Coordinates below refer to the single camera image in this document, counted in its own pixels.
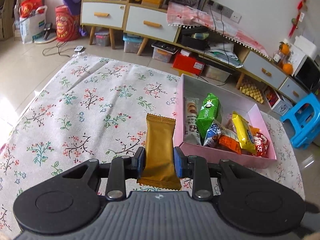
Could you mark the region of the gold brown snack pack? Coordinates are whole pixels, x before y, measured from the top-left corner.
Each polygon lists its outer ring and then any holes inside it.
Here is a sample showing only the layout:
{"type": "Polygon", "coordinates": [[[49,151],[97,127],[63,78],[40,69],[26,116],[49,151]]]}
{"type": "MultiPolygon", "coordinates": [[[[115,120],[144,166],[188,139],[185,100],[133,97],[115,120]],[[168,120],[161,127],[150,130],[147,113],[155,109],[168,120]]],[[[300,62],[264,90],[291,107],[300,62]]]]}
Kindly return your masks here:
{"type": "Polygon", "coordinates": [[[145,168],[137,183],[169,190],[180,190],[174,167],[173,135],[175,119],[147,114],[145,168]]]}

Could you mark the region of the white blue snack pack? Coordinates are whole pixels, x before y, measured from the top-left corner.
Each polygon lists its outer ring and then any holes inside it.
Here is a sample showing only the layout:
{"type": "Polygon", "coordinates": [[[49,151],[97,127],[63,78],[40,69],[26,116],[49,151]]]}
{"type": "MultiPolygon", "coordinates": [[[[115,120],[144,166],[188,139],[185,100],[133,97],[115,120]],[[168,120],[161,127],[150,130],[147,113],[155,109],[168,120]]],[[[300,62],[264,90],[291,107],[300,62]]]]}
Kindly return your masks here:
{"type": "Polygon", "coordinates": [[[210,148],[215,148],[219,142],[219,138],[222,134],[221,125],[217,122],[213,122],[207,129],[206,136],[204,138],[203,145],[210,148]]]}

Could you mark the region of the clear white snack pack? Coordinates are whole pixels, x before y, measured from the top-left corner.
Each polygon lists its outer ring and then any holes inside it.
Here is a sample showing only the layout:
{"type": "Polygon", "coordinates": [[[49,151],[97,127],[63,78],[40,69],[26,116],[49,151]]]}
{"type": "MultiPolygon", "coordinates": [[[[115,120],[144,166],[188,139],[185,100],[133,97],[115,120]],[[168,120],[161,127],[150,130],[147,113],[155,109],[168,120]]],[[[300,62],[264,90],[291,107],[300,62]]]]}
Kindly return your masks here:
{"type": "Polygon", "coordinates": [[[235,132],[217,123],[218,139],[216,147],[221,150],[241,154],[240,143],[235,132]]]}

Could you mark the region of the green snack pack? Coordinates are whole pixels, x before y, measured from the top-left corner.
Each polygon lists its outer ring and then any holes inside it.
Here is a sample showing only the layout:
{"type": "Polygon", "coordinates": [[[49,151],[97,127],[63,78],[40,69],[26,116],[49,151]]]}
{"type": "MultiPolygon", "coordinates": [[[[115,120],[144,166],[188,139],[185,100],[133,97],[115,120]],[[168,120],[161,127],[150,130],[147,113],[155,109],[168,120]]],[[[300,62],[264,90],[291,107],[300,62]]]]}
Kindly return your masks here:
{"type": "Polygon", "coordinates": [[[208,93],[196,119],[196,125],[202,140],[204,140],[212,122],[219,116],[220,108],[221,104],[219,98],[213,93],[208,93]]]}

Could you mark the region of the yellow snack pack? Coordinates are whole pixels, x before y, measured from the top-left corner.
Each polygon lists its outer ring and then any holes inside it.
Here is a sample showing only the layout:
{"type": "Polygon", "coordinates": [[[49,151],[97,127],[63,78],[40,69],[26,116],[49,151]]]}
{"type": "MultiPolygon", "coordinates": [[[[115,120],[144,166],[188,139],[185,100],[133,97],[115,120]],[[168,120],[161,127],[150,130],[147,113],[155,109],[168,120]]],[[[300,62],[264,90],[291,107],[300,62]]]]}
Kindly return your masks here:
{"type": "Polygon", "coordinates": [[[232,122],[236,129],[240,148],[252,155],[256,155],[257,150],[248,122],[235,111],[232,114],[232,122]]]}

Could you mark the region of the red white snack pack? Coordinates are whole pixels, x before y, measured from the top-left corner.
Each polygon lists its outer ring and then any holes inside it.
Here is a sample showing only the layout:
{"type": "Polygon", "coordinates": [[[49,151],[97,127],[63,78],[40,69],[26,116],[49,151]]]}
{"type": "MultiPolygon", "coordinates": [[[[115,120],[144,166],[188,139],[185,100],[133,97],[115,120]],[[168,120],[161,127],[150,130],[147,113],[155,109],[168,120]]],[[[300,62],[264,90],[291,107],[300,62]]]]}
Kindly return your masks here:
{"type": "Polygon", "coordinates": [[[267,150],[269,146],[269,140],[260,132],[257,132],[254,136],[256,156],[267,158],[267,150]]]}

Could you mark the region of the white cookie snack pack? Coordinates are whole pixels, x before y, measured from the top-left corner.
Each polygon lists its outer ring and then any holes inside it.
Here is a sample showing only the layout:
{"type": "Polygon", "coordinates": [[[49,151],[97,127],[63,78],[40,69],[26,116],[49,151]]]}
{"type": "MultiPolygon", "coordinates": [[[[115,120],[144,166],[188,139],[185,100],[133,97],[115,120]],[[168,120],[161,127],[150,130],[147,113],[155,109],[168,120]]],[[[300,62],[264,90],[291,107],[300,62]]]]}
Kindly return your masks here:
{"type": "Polygon", "coordinates": [[[201,145],[201,137],[196,124],[198,102],[198,98],[184,98],[184,140],[194,145],[201,145]]]}

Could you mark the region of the pink shallow cardboard box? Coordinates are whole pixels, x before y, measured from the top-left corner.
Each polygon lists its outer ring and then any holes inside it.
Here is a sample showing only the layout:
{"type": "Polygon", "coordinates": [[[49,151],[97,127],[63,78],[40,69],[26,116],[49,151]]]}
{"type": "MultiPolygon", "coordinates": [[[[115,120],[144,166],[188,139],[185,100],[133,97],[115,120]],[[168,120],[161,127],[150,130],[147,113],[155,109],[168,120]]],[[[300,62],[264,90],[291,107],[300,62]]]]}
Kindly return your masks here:
{"type": "Polygon", "coordinates": [[[184,155],[198,155],[205,158],[209,163],[218,163],[221,159],[230,159],[245,167],[268,168],[277,161],[277,156],[269,135],[263,116],[253,101],[246,99],[238,94],[230,92],[222,87],[217,87],[210,83],[201,81],[191,76],[182,75],[177,84],[176,95],[176,127],[174,132],[174,146],[180,147],[184,155]],[[267,157],[254,157],[251,155],[239,155],[234,152],[224,151],[217,148],[209,148],[200,145],[188,143],[184,139],[185,134],[185,106],[186,98],[198,98],[198,108],[201,107],[203,100],[208,93],[213,93],[220,101],[220,111],[218,121],[222,126],[227,126],[232,117],[232,113],[240,114],[254,128],[258,128],[260,133],[267,137],[269,146],[266,152],[267,157]]]}

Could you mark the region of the floral white rug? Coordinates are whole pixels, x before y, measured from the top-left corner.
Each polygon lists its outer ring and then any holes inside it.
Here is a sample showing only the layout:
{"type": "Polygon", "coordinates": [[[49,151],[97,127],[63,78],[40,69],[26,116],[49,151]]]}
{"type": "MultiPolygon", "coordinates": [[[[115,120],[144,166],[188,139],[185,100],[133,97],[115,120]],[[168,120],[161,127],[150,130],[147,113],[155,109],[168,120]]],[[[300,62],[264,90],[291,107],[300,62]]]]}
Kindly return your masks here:
{"type": "Polygon", "coordinates": [[[193,77],[84,54],[49,81],[2,149],[1,232],[20,233],[12,208],[24,191],[91,158],[132,156],[145,144],[148,113],[180,120],[183,98],[203,100],[208,93],[219,98],[224,120],[238,112],[268,137],[271,165],[258,172],[303,195],[283,126],[252,100],[193,77]]]}

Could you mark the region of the orange white snack pack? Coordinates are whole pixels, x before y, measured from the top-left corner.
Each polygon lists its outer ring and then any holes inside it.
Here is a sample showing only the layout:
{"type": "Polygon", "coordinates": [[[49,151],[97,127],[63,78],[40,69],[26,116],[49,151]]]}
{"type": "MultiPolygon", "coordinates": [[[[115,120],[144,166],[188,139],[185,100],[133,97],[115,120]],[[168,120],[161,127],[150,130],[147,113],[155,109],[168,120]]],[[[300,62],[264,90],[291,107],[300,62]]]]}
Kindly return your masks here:
{"type": "Polygon", "coordinates": [[[260,129],[249,125],[249,129],[254,137],[258,137],[260,135],[260,129]]]}

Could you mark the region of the red gift box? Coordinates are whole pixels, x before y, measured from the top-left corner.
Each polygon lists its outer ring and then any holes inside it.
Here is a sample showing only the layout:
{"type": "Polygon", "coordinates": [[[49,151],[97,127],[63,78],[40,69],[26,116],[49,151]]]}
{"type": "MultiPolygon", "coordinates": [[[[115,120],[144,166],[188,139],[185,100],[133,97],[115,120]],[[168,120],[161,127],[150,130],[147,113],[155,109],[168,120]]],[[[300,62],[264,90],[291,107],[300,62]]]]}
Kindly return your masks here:
{"type": "Polygon", "coordinates": [[[204,68],[204,63],[193,56],[178,54],[175,56],[172,67],[180,72],[200,75],[204,68]]]}

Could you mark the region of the black microwave oven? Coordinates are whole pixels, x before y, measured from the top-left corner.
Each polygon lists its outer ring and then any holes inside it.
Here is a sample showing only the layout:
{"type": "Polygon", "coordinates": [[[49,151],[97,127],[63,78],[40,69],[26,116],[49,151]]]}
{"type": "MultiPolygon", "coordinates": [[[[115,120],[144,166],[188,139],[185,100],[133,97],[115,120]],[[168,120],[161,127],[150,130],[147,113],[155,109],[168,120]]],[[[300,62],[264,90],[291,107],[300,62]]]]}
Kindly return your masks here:
{"type": "Polygon", "coordinates": [[[315,93],[319,89],[319,66],[308,55],[293,51],[289,63],[292,64],[291,76],[306,90],[315,93]]]}

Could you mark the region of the red lantern bag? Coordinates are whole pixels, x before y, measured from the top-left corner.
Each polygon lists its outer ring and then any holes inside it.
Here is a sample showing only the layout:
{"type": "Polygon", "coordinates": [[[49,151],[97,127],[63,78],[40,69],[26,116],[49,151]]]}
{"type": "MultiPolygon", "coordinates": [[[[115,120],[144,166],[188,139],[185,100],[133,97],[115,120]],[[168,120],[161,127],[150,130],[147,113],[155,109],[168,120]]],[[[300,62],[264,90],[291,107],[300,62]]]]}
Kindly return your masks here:
{"type": "Polygon", "coordinates": [[[80,15],[72,15],[66,5],[55,8],[56,35],[59,42],[68,42],[80,37],[80,15]]]}

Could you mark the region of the pink table cloth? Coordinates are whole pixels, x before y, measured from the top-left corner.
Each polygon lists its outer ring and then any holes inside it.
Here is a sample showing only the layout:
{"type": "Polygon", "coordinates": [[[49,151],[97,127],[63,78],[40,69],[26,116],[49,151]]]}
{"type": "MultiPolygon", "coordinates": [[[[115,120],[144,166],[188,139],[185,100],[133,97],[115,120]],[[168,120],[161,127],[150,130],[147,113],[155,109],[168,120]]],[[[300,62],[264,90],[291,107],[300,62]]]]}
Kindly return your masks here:
{"type": "Polygon", "coordinates": [[[234,25],[230,20],[224,19],[218,13],[211,12],[208,14],[204,11],[185,5],[169,2],[167,8],[167,23],[168,25],[184,27],[207,27],[234,42],[238,42],[239,44],[248,47],[266,59],[271,59],[262,44],[244,30],[234,25]]]}

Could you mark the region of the wooden tv cabinet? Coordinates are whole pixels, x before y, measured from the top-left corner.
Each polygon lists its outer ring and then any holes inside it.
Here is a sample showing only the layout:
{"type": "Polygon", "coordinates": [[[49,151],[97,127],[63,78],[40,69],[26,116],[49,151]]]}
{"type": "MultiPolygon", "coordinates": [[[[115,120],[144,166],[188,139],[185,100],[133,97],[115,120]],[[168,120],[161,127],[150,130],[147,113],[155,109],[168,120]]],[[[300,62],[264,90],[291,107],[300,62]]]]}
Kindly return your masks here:
{"type": "Polygon", "coordinates": [[[136,3],[136,0],[82,0],[81,23],[95,31],[105,27],[110,31],[121,30],[124,33],[138,35],[143,38],[138,50],[141,54],[148,40],[156,40],[188,49],[196,53],[202,60],[232,68],[229,60],[222,61],[209,52],[208,44],[199,46],[192,34],[208,31],[213,38],[222,38],[223,42],[234,45],[234,53],[242,63],[238,70],[241,77],[248,75],[264,82],[283,94],[292,102],[297,103],[308,95],[308,92],[293,77],[276,66],[272,59],[268,60],[248,47],[234,42],[207,27],[184,27],[168,25],[167,9],[154,8],[136,3]]]}

